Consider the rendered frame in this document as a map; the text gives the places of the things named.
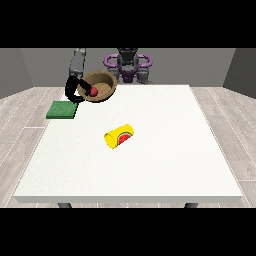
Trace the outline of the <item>green square pad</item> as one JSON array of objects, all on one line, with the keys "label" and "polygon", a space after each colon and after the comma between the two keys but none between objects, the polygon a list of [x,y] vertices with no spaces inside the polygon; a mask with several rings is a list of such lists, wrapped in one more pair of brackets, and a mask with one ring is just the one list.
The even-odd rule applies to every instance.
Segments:
[{"label": "green square pad", "polygon": [[73,119],[78,105],[70,101],[54,101],[47,114],[47,119]]}]

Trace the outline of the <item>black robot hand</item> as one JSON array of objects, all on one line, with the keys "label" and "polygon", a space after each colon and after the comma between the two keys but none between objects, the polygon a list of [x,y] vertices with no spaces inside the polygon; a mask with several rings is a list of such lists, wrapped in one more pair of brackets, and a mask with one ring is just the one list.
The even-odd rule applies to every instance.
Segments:
[{"label": "black robot hand", "polygon": [[82,96],[75,95],[75,91],[78,86],[81,86],[86,91],[86,96],[91,93],[92,89],[92,86],[83,79],[78,79],[76,76],[70,76],[66,82],[65,95],[71,102],[77,104],[84,101],[84,98]]}]

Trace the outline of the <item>yellow cup with melon print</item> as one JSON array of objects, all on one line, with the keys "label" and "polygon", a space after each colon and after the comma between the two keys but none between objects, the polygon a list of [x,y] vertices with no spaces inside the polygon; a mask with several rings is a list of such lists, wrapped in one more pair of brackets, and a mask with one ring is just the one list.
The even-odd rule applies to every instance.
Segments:
[{"label": "yellow cup with melon print", "polygon": [[130,124],[122,125],[104,135],[106,144],[114,149],[134,135],[134,129]]}]

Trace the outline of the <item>brown wooden bowl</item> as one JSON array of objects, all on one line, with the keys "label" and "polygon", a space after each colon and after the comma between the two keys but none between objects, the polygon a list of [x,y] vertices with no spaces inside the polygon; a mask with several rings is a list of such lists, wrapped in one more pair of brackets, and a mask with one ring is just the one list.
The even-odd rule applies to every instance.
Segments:
[{"label": "brown wooden bowl", "polygon": [[98,94],[94,97],[86,96],[86,90],[81,86],[77,87],[78,94],[89,102],[102,102],[112,96],[117,87],[116,77],[106,70],[95,70],[82,77],[84,81],[94,86]]}]

